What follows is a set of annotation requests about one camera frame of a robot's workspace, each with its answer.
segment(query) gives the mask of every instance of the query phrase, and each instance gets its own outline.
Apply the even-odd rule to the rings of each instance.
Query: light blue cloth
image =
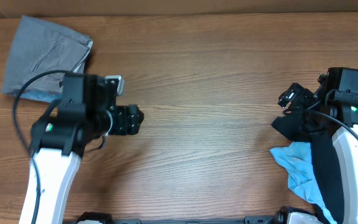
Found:
[[[317,204],[330,224],[337,224],[326,208],[311,164],[311,149],[308,142],[293,142],[288,147],[270,150],[274,160],[288,172],[288,188],[309,203]]]

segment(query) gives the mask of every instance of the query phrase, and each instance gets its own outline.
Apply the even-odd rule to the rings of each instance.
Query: brown wall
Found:
[[[358,0],[0,0],[0,17],[358,11]]]

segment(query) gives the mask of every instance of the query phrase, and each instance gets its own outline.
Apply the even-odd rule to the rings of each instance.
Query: gray fabric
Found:
[[[67,27],[22,16],[6,62],[2,92],[14,95],[32,77],[50,70],[62,69],[83,73],[92,40]],[[41,100],[34,94],[60,94],[63,74],[47,75],[33,82],[24,96]]]

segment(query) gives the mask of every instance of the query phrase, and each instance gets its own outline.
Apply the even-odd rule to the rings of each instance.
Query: table surface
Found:
[[[314,91],[329,67],[358,68],[358,12],[46,18],[94,40],[88,73],[122,75],[119,105],[138,104],[136,136],[85,154],[65,218],[239,218],[282,205],[311,209],[287,188],[269,149],[289,144],[270,123],[293,82]],[[0,19],[0,89],[18,19]],[[29,158],[0,92],[0,223],[17,223]],[[29,133],[46,104],[23,100]]]

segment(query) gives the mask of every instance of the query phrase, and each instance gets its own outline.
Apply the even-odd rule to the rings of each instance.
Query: towel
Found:
[[[330,224],[336,224],[326,208],[311,164],[309,142],[293,142],[270,150],[274,160],[288,172],[288,188],[309,203],[317,204]]]
[[[51,70],[83,73],[93,41],[70,28],[22,16],[5,67],[2,93],[16,95],[34,76]],[[33,82],[23,98],[51,102],[62,93],[63,74]]]

